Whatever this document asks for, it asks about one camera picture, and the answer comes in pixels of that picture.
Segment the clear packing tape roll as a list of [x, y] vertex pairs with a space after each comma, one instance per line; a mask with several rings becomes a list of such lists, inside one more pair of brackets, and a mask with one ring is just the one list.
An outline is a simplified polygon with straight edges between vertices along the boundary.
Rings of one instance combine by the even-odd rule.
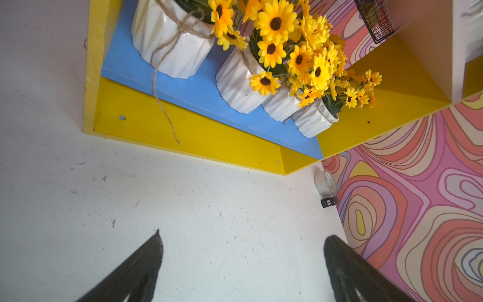
[[337, 194], [337, 183], [327, 170], [321, 170], [314, 174], [314, 184], [322, 198], [331, 198]]

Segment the yellow wooden shelf unit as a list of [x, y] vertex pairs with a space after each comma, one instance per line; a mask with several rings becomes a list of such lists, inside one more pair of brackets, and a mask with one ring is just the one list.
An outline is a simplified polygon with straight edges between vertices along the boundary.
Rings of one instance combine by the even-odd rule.
[[[153, 69], [130, 44], [130, 22], [136, 5], [136, 1], [89, 4], [83, 121], [86, 134], [286, 176], [357, 146], [371, 147], [383, 138], [394, 137], [411, 123], [427, 125], [430, 115], [442, 111], [449, 120], [450, 146], [467, 160], [482, 153], [482, 59], [466, 64], [463, 103], [451, 104], [397, 38], [371, 52], [357, 67], [380, 57], [379, 68], [388, 75], [402, 76], [413, 69], [435, 99], [381, 88], [375, 108], [346, 110], [340, 122], [315, 138], [303, 137], [294, 123], [275, 122], [259, 108], [242, 116], [243, 121], [257, 122], [257, 128], [251, 130], [230, 125], [227, 118], [211, 119], [182, 103], [187, 90], [205, 88], [206, 101], [224, 105], [214, 76], [227, 54], [213, 49], [194, 77], [162, 77], [168, 88], [160, 92], [160, 97], [175, 121], [173, 135], [147, 82]], [[109, 63], [118, 61], [146, 82], [124, 85], [125, 76], [109, 67]]]

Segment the small black device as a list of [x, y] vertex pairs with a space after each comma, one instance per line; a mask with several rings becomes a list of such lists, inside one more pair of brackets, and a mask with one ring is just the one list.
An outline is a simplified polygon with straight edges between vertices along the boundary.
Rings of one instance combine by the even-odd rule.
[[340, 200], [336, 196], [332, 196], [329, 198], [324, 198], [321, 200], [321, 205], [324, 208], [328, 208], [329, 206], [337, 206]]

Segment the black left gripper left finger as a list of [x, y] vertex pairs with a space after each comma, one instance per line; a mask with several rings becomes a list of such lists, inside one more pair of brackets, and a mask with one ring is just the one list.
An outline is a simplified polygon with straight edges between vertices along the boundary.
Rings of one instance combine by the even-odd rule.
[[79, 301], [152, 301], [164, 247], [157, 230]]

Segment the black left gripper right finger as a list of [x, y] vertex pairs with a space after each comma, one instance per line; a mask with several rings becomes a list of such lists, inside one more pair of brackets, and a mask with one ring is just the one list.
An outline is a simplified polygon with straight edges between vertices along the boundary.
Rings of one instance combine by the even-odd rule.
[[336, 235], [324, 256], [336, 301], [413, 301]]

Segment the shelf sunflower pot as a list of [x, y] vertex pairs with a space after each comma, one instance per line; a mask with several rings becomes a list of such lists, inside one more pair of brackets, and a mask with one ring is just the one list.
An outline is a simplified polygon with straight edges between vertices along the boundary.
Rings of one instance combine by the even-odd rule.
[[250, 51], [260, 71], [250, 68], [250, 89], [261, 96], [282, 85], [303, 108], [334, 88], [347, 60], [345, 43], [332, 24], [310, 13], [309, 1], [209, 1], [212, 31], [227, 50]]
[[303, 93], [309, 100], [289, 118], [302, 135], [313, 138], [339, 122], [343, 108], [372, 107], [376, 100], [375, 89], [381, 83], [379, 72], [369, 69], [358, 76], [352, 69], [345, 70], [333, 76], [324, 92]]
[[277, 93], [262, 103], [263, 109], [272, 119], [283, 122], [298, 110], [307, 110], [316, 101], [321, 101], [333, 114], [340, 112], [341, 107], [347, 104], [347, 92], [351, 88], [348, 80], [333, 75], [326, 89], [319, 89], [310, 82], [310, 70], [300, 76], [284, 76]]
[[173, 79], [194, 76], [214, 44], [244, 49], [239, 32], [247, 1], [139, 1], [132, 44], [157, 74]]

